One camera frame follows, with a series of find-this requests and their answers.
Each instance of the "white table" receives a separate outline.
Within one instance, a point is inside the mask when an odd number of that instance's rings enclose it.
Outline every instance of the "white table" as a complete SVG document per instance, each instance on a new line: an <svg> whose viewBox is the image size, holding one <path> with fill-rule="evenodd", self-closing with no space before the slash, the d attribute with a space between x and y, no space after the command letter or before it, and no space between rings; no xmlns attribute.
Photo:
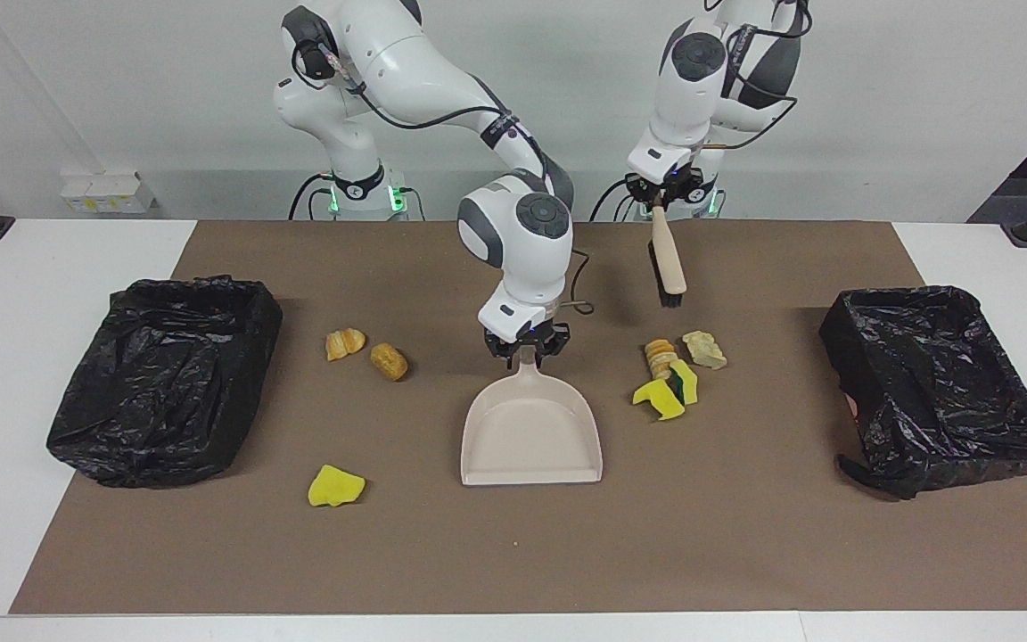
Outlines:
<svg viewBox="0 0 1027 642"><path fill-rule="evenodd" d="M71 479L71 468L46 454L45 436L70 373L105 315L106 297L132 280L166 279L194 225L169 220L20 220L0 240L0 641L1027 639L1027 612L7 616ZM958 286L982 301L1027 385L1027 251L1012 247L994 226L896 224L896 230L926 284Z"/></svg>

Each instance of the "dustpan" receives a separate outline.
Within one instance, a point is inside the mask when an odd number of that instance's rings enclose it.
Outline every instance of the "dustpan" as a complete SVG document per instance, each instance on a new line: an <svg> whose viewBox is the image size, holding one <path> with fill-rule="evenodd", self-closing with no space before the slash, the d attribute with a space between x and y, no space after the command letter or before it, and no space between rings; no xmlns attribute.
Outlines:
<svg viewBox="0 0 1027 642"><path fill-rule="evenodd" d="M597 422L573 386L537 371L533 346L515 375L478 393L462 433L462 483L596 483L603 462Z"/></svg>

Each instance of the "brush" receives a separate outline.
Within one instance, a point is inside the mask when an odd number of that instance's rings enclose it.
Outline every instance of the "brush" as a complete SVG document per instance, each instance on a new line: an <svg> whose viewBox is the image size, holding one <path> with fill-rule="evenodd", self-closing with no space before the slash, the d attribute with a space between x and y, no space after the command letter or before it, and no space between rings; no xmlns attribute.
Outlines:
<svg viewBox="0 0 1027 642"><path fill-rule="evenodd" d="M659 204L652 206L652 240L648 240L648 259L652 261L652 272L656 275L659 304L680 307L684 293L688 292L688 281L684 279L680 253L676 251L676 239L668 226L664 207Z"/></svg>

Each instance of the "bin covered with black bag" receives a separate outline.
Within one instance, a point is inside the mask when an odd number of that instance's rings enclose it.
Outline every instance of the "bin covered with black bag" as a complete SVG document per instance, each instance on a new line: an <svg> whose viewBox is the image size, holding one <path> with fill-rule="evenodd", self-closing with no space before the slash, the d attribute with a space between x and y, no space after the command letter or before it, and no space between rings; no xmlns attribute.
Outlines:
<svg viewBox="0 0 1027 642"><path fill-rule="evenodd" d="M46 448L111 487L225 470L260 407L281 318L259 281L136 281L111 297Z"/></svg>
<svg viewBox="0 0 1027 642"><path fill-rule="evenodd" d="M867 459L845 475L901 499L1027 476L1027 390L973 295L848 290L820 337Z"/></svg>

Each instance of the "brown mat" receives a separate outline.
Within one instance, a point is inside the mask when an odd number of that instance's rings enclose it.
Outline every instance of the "brown mat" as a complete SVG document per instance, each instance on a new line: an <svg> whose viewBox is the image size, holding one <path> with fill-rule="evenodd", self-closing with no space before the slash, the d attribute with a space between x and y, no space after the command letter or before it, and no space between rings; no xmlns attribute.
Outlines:
<svg viewBox="0 0 1027 642"><path fill-rule="evenodd" d="M497 272L449 224L200 223L177 277L264 280L284 328L253 433L223 478L114 490L77 477L13 613L460 613L1027 610L1027 478L869 495L835 469L857 438L815 329L847 288L920 285L887 224L674 225L689 275L658 307L643 225L580 226L594 260L545 371L582 390L605 479L463 488L469 402L505 375L478 306ZM353 326L415 364L327 363ZM640 345L701 328L729 369L700 373L674 422L629 405ZM311 508L333 463L359 503Z"/></svg>

